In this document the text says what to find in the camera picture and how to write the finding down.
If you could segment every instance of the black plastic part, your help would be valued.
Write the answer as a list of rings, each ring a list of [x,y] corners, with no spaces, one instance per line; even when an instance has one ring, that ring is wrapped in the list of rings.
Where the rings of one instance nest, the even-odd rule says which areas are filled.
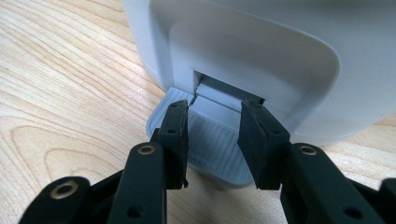
[[[383,180],[379,191],[351,182],[385,222],[396,223],[396,178]]]
[[[177,101],[168,106],[158,132],[158,142],[164,147],[166,188],[186,188],[187,158],[189,150],[188,102]]]
[[[91,186],[92,210],[90,223],[106,223],[121,177],[122,170]]]
[[[157,143],[131,149],[107,223],[166,223],[164,152]]]
[[[238,145],[258,189],[279,189],[278,166],[289,140],[288,131],[264,106],[242,103]]]
[[[292,179],[281,192],[289,223],[384,223],[318,147],[293,145],[284,174]]]
[[[47,185],[26,209],[20,223],[87,223],[90,182],[69,176]]]

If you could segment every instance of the white plastic housing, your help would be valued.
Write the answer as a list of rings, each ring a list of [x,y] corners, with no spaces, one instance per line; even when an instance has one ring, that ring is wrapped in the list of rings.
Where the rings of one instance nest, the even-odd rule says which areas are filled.
[[[264,98],[292,142],[326,145],[396,110],[395,1],[123,0],[164,89],[201,74]]]

